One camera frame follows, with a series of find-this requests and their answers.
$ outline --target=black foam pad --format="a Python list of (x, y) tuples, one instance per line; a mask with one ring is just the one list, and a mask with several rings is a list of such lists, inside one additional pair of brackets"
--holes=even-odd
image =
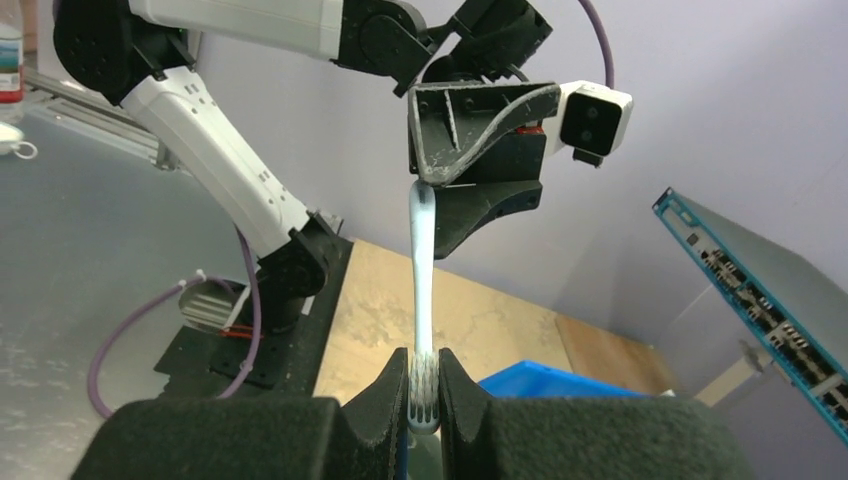
[(729, 430), (671, 397), (499, 399), (440, 351), (446, 478), (748, 479)]
[(390, 479), (405, 469), (407, 388), (399, 348), (344, 409), (274, 395), (133, 403), (103, 424), (73, 478)]

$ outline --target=bottle label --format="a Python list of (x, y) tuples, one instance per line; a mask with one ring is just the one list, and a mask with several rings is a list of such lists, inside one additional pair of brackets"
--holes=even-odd
[(0, 92), (17, 92), (21, 89), (23, 63), (23, 40), (0, 39)]

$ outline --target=camera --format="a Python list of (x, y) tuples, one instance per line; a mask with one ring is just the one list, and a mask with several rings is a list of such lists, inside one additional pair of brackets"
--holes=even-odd
[(553, 153), (574, 147), (574, 159), (600, 166), (621, 144), (633, 110), (633, 97), (597, 83), (563, 84), (557, 116), (543, 125)]

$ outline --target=toothbrush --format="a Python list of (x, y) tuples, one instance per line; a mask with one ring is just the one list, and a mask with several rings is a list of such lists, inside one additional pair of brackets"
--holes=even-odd
[(420, 180), (409, 191), (409, 230), (415, 284), (415, 355), (409, 372), (409, 429), (419, 435), (439, 428), (439, 359), (433, 352), (433, 255), (436, 193)]

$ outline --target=blue plastic bin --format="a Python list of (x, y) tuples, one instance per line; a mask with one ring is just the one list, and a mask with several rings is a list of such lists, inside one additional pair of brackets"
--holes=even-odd
[(640, 397), (631, 392), (563, 372), (535, 362), (523, 361), (480, 381), (496, 397)]

